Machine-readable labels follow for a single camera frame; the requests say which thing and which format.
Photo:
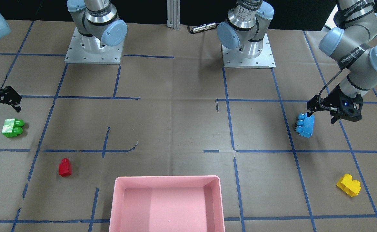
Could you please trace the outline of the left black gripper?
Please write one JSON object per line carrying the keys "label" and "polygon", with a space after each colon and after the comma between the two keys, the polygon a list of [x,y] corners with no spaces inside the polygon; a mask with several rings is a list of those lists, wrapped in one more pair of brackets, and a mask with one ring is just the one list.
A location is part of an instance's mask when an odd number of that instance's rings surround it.
{"label": "left black gripper", "polygon": [[339,120],[357,122],[362,119],[363,98],[359,92],[354,97],[349,97],[337,86],[323,99],[322,103],[320,98],[319,95],[315,95],[307,102],[307,117],[311,117],[315,112],[321,111],[323,106],[332,116],[331,124]]}

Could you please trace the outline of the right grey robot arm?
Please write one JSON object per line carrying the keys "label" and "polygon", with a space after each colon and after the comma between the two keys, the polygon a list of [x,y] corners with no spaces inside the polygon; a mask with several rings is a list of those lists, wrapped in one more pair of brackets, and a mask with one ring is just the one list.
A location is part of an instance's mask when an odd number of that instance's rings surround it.
{"label": "right grey robot arm", "polygon": [[[110,0],[66,2],[76,28],[64,61],[74,64],[120,64],[128,31]],[[0,88],[0,103],[20,112],[21,95],[12,87]]]}

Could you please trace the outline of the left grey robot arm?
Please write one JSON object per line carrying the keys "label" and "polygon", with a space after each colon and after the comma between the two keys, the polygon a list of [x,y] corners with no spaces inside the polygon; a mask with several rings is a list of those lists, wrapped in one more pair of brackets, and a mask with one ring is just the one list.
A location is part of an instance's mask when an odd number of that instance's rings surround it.
{"label": "left grey robot arm", "polygon": [[[338,0],[334,16],[336,26],[319,43],[319,49],[335,60],[339,70],[348,75],[322,98],[320,91],[307,102],[307,116],[317,111],[330,112],[331,123],[362,119],[363,96],[377,85],[377,13],[373,0]],[[274,16],[274,8],[262,0],[239,0],[217,26],[223,47],[238,50],[240,57],[258,57],[263,37]]]}

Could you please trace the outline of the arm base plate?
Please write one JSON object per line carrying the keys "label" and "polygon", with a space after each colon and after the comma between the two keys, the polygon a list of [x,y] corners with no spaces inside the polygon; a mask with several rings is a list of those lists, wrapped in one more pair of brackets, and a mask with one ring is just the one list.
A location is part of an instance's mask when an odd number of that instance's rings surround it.
{"label": "arm base plate", "polygon": [[242,47],[228,49],[221,45],[223,64],[231,68],[274,69],[275,59],[267,34],[263,40],[253,43],[247,41]]}
{"label": "arm base plate", "polygon": [[96,37],[87,37],[75,28],[65,56],[65,63],[120,65],[124,41],[116,46],[107,46]]}

